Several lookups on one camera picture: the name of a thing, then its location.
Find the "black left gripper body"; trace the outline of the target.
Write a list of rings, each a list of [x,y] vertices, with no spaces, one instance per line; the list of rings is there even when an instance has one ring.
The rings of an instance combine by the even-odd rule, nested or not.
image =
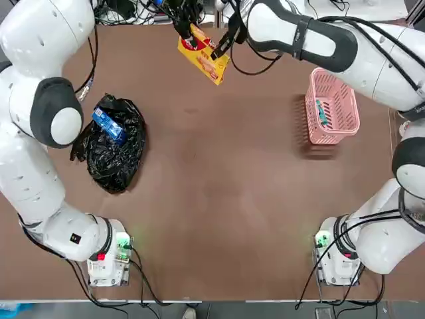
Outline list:
[[[201,2],[197,0],[167,0],[165,12],[170,16],[173,24],[193,23],[201,21]]]

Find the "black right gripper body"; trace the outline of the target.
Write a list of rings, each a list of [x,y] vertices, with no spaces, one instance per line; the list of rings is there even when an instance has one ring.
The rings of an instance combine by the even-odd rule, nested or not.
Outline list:
[[[247,38],[247,29],[240,13],[240,2],[229,1],[234,13],[228,20],[228,35],[237,44],[243,44]]]

